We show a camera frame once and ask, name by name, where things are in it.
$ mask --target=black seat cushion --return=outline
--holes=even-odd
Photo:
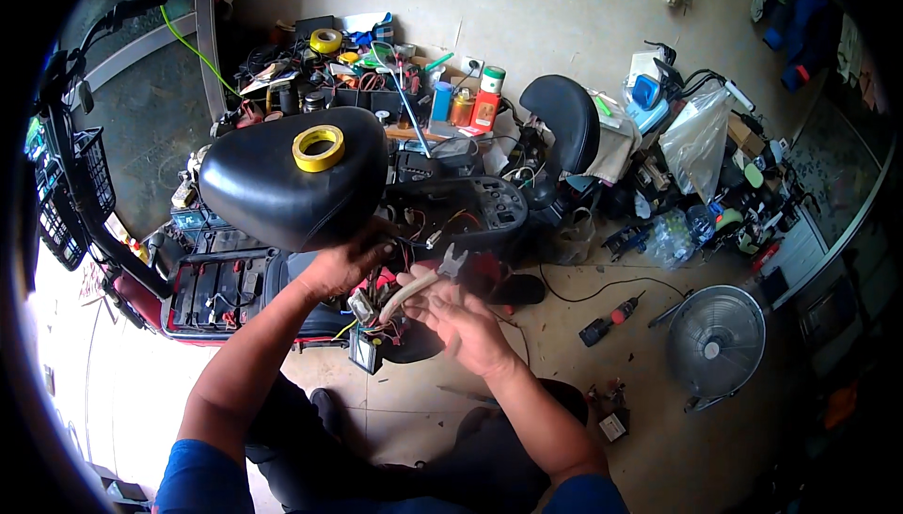
[[[294,138],[329,124],[344,134],[332,169],[306,173],[292,157]],[[200,193],[226,222],[267,245],[312,251],[348,240],[377,210],[386,186],[386,134],[356,107],[289,116],[234,130],[210,147]]]
[[[580,83],[563,75],[543,75],[527,86],[520,106],[536,115],[555,135],[547,170],[581,174],[599,151],[599,115]]]

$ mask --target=wall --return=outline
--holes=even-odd
[[[391,10],[406,42],[422,55],[453,51],[507,70],[514,102],[537,76],[560,73],[620,96],[633,52],[644,39],[677,50],[684,75],[711,68],[735,80],[764,114],[766,132],[793,136],[814,102],[818,81],[791,95],[779,82],[783,55],[761,41],[751,0],[693,0],[669,9],[661,0],[237,0],[239,19],[272,25],[310,16]]]

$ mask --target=electrical outlet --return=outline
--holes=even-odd
[[[480,67],[473,69],[472,67],[470,67],[470,62],[477,62],[480,65]],[[478,60],[475,57],[465,56],[464,59],[462,59],[460,61],[460,70],[465,75],[467,75],[468,73],[470,73],[470,70],[473,69],[473,73],[470,75],[470,77],[475,77],[477,79],[480,79],[480,77],[483,75],[483,66],[485,64],[486,64],[486,62],[484,62],[483,60]]]

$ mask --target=tile floor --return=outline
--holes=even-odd
[[[646,256],[628,254],[612,264],[607,253],[594,249],[585,265],[544,266],[544,271],[553,288],[571,298],[634,277],[658,278],[681,291],[749,278],[729,254],[701,263],[697,254],[683,268],[664,271]],[[70,285],[53,283],[58,280]],[[79,282],[78,272],[67,274],[41,253],[32,312],[41,363],[55,370],[55,404],[63,424],[72,422],[86,459],[153,492],[186,396],[215,350],[140,332],[103,303],[65,302],[63,293],[77,292]],[[583,326],[644,289],[637,313],[623,327],[593,348],[582,345],[577,332]],[[582,390],[615,377],[626,383],[630,435],[607,453],[612,477],[633,512],[720,511],[737,502],[767,468],[779,442],[781,411],[793,397],[786,382],[794,367],[782,341],[786,332],[769,330],[765,358],[739,395],[705,412],[684,414],[688,395],[665,364],[665,330],[646,327],[676,302],[671,289],[643,281],[614,285],[582,303],[549,295],[542,305],[520,310],[512,320],[523,328],[526,345],[520,332],[502,325],[515,350],[524,358],[529,352],[537,376]],[[443,354],[409,365],[387,362],[369,377],[344,350],[305,350],[289,353],[283,372],[305,389],[334,389],[348,408],[355,433],[349,441],[375,463],[412,464],[451,447],[460,418],[473,404],[436,385],[486,391],[479,378]],[[248,471],[257,511],[281,512],[257,470]]]

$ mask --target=power drill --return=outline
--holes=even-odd
[[[626,319],[633,314],[633,311],[637,310],[639,297],[643,294],[646,294],[646,291],[618,305],[618,308],[611,311],[610,316],[596,318],[589,326],[580,330],[580,339],[583,340],[586,347],[593,347],[593,345],[599,343],[599,340],[605,337],[605,334],[611,330],[612,326],[624,324]]]

